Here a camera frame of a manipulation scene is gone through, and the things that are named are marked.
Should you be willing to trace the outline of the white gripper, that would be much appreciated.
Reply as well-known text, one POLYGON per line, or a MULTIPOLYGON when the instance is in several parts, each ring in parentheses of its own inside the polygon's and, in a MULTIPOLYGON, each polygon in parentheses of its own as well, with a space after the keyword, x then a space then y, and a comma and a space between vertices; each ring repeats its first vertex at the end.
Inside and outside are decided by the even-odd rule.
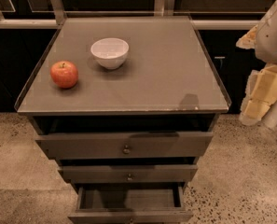
POLYGON ((236 47, 255 49, 259 60, 267 63, 260 70, 253 70, 247 80, 239 121, 243 125, 255 125, 262 121, 277 101, 277 0, 265 16, 245 35, 238 39, 236 47))

